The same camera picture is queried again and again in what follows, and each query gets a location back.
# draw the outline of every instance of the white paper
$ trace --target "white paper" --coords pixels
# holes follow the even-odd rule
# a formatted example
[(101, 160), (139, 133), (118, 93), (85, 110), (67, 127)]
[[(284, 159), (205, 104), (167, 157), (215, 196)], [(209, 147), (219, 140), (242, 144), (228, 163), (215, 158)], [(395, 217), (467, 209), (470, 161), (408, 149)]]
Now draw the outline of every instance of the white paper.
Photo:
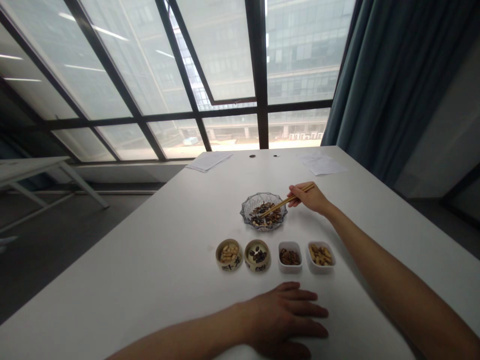
[(233, 154), (231, 151), (206, 153), (203, 156), (197, 157), (190, 165), (187, 165), (186, 168), (207, 173), (210, 169), (229, 159)]
[(335, 174), (348, 171), (330, 156), (320, 153), (308, 153), (298, 155), (301, 162), (315, 175)]

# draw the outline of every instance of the mixed nuts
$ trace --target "mixed nuts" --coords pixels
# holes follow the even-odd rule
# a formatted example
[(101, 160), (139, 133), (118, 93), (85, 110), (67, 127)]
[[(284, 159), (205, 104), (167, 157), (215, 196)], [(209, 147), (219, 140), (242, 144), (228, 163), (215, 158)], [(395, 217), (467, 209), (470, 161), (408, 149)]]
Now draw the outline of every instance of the mixed nuts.
[(220, 262), (223, 264), (230, 263), (237, 257), (239, 253), (238, 246), (234, 244), (225, 245), (221, 251)]
[(299, 255), (295, 251), (285, 248), (280, 250), (280, 261), (284, 265), (300, 265)]
[(253, 261), (257, 264), (261, 263), (267, 258), (267, 252), (260, 250), (259, 246), (255, 248), (255, 251), (250, 250), (248, 254), (253, 258)]
[(273, 208), (275, 204), (273, 202), (263, 202), (262, 205), (257, 206), (250, 213), (250, 223), (256, 227), (270, 227), (279, 221), (282, 218), (281, 209), (278, 208), (267, 216), (260, 218), (260, 216), (268, 211), (270, 208)]
[(315, 264), (320, 266), (333, 264), (332, 254), (326, 247), (320, 246), (320, 248), (318, 248), (315, 244), (310, 244), (308, 250), (310, 250), (311, 259)]

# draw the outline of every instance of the blue glass bowl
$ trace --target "blue glass bowl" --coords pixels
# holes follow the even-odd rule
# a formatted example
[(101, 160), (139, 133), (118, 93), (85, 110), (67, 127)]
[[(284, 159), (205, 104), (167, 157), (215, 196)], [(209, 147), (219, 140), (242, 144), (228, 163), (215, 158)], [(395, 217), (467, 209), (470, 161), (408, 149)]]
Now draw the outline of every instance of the blue glass bowl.
[(273, 223), (270, 226), (253, 225), (250, 214), (255, 208), (259, 207), (264, 202), (278, 204), (282, 202), (282, 198), (270, 192), (257, 192), (255, 195), (249, 196), (245, 200), (245, 202), (241, 204), (241, 211), (240, 211), (240, 215), (243, 218), (243, 222), (251, 226), (253, 229), (258, 230), (260, 232), (267, 232), (267, 231), (275, 230), (276, 228), (278, 228), (284, 222), (285, 215), (287, 215), (288, 213), (287, 205), (283, 205), (280, 208), (281, 217), (280, 219), (278, 219), (277, 222)]

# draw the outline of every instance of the hand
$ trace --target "hand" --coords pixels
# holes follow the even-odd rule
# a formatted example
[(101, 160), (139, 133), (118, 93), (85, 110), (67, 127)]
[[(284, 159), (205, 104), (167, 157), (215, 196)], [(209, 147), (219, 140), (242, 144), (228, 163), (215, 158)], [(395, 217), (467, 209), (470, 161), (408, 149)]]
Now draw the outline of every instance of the hand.
[[(314, 184), (315, 187), (303, 192), (302, 188), (308, 184)], [(327, 200), (325, 195), (320, 191), (318, 186), (313, 182), (303, 182), (295, 186), (290, 185), (290, 192), (286, 196), (287, 198), (295, 195), (296, 199), (290, 201), (288, 204), (289, 208), (296, 208), (299, 204), (304, 203), (307, 208), (310, 210), (319, 213), (320, 215), (325, 215), (327, 210), (332, 206), (332, 203)]]
[(309, 349), (293, 336), (326, 338), (328, 331), (308, 317), (326, 318), (327, 309), (311, 303), (314, 292), (300, 290), (298, 282), (284, 282), (273, 290), (239, 305), (244, 342), (274, 359), (308, 359)]

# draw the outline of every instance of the gray floor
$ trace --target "gray floor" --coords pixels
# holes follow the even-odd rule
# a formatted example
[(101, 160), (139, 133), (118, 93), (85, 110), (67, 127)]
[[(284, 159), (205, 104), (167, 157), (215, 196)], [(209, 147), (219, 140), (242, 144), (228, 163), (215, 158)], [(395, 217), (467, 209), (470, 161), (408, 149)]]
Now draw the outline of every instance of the gray floor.
[(480, 231), (459, 219), (436, 201), (411, 201), (410, 204), (480, 260)]
[[(51, 203), (62, 195), (40, 195)], [(1, 234), (17, 240), (0, 254), (0, 324), (95, 245), (150, 195), (103, 195), (102, 209), (76, 195)], [(0, 227), (36, 210), (22, 195), (0, 196)]]

